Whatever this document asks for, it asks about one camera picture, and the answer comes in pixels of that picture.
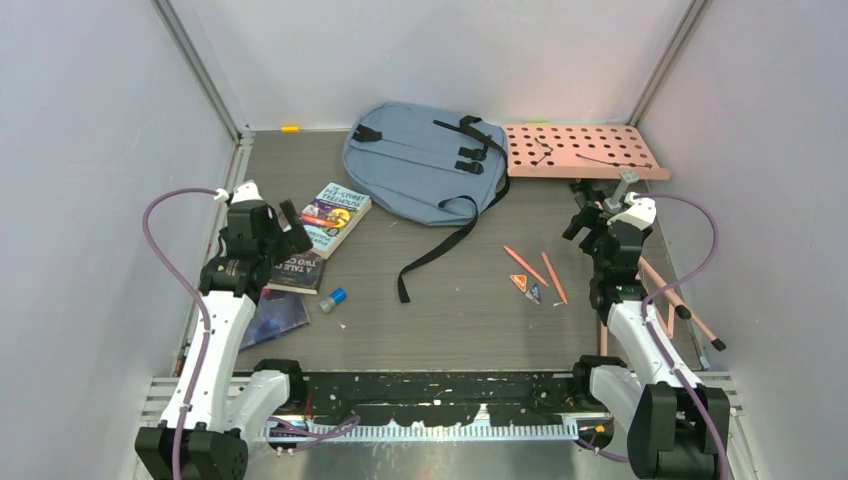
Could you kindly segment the blue grey student backpack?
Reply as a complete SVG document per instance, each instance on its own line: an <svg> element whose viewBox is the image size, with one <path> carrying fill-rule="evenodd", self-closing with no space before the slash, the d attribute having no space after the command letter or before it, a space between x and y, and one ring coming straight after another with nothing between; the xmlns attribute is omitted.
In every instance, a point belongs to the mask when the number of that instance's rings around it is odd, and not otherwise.
<svg viewBox="0 0 848 480"><path fill-rule="evenodd" d="M352 186L396 216L452 231L404 266L406 274L439 259L468 237L481 215L509 193L508 136L475 115L387 102L359 117L342 152Z"/></svg>

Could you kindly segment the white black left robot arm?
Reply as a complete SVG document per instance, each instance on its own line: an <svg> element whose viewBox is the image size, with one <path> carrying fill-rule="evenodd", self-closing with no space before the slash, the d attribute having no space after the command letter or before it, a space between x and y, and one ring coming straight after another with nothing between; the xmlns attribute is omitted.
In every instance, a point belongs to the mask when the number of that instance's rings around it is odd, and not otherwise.
<svg viewBox="0 0 848 480"><path fill-rule="evenodd" d="M228 395L241 342L272 267L311 249L290 200L278 209L263 200L231 200L219 250L190 290L199 324L177 388L157 425L142 427L135 451L154 479L242 479L249 455L278 409L298 412L305 385L294 361L257 369L235 398Z"/></svg>

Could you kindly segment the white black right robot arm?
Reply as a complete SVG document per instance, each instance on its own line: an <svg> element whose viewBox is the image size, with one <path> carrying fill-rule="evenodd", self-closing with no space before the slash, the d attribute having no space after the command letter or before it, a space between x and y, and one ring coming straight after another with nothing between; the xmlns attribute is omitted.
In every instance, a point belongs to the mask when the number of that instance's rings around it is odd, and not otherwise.
<svg viewBox="0 0 848 480"><path fill-rule="evenodd" d="M587 181L571 187L579 211L563 236L588 231L580 249L592 259L590 304L628 357L584 355L571 397L584 410L605 407L623 428L626 463L640 479L727 479L730 401L685 364L653 304L672 290L647 292L643 247L656 219L650 194L613 199Z"/></svg>

